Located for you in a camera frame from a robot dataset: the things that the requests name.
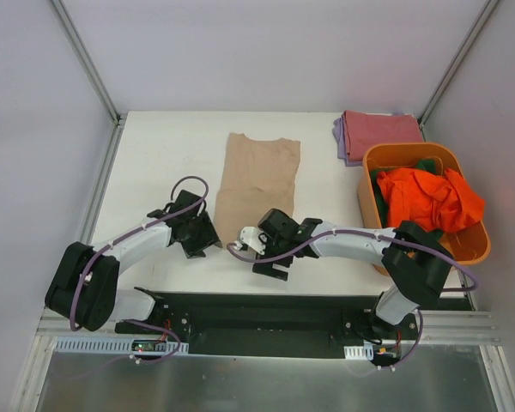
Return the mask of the beige t shirt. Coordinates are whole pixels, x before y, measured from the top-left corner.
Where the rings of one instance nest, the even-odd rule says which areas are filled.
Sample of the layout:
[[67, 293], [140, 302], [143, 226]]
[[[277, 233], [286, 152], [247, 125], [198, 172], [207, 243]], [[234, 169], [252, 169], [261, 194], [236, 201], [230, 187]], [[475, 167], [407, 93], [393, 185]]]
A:
[[243, 227], [255, 227], [270, 209], [293, 214], [299, 165], [299, 141], [229, 135], [214, 215], [222, 244], [235, 241]]

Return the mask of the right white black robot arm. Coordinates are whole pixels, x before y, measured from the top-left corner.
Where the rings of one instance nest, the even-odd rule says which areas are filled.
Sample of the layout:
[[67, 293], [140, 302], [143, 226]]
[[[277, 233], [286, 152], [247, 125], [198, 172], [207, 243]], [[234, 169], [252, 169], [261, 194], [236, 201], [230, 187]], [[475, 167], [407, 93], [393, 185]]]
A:
[[393, 285], [377, 298], [360, 333], [368, 339], [389, 338], [416, 309], [436, 306], [451, 265], [452, 255], [434, 235], [417, 224], [363, 229], [336, 227], [319, 218], [301, 223], [279, 209], [271, 209], [256, 227], [245, 227], [239, 240], [256, 252], [252, 270], [287, 280], [294, 258], [347, 258], [383, 268]]

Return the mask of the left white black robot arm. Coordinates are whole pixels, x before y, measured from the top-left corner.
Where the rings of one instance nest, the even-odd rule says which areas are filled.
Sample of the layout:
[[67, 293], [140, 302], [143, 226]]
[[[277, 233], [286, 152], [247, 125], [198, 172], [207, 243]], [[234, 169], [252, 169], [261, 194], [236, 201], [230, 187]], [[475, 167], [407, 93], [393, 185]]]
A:
[[144, 333], [154, 334], [165, 317], [158, 299], [138, 288], [120, 289], [118, 279], [149, 254], [175, 244], [189, 259], [204, 258], [207, 248], [221, 244], [206, 202], [186, 190], [113, 239], [70, 244], [46, 292], [45, 307], [67, 318], [76, 330], [95, 331], [108, 321], [134, 320]]

